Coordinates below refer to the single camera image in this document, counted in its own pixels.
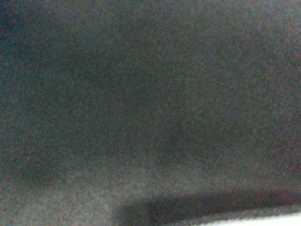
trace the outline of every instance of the bright white area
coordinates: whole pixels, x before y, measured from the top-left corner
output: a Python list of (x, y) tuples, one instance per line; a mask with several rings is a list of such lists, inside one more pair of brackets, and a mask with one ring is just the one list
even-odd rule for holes
[(240, 219), (240, 220), (227, 220), (217, 221), (214, 223), (201, 224), (199, 226), (274, 226), (274, 225), (289, 225), (299, 226), (301, 225), (301, 213), (273, 216), (267, 218), (257, 219)]

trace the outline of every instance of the dark gray surface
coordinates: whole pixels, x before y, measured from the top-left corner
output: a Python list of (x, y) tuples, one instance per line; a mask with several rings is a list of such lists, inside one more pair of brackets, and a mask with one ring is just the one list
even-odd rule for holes
[(300, 212), (301, 196), (289, 191), (244, 190), (141, 200), (121, 209), (123, 225), (200, 225)]
[(299, 9), (1, 3), (2, 220), (112, 225), (165, 193), (298, 192)]

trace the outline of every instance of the textured surface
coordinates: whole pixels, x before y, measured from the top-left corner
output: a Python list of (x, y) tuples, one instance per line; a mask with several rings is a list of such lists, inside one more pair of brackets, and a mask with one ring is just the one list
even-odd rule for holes
[(299, 3), (1, 11), (1, 225), (165, 224), (242, 193), (300, 204)]

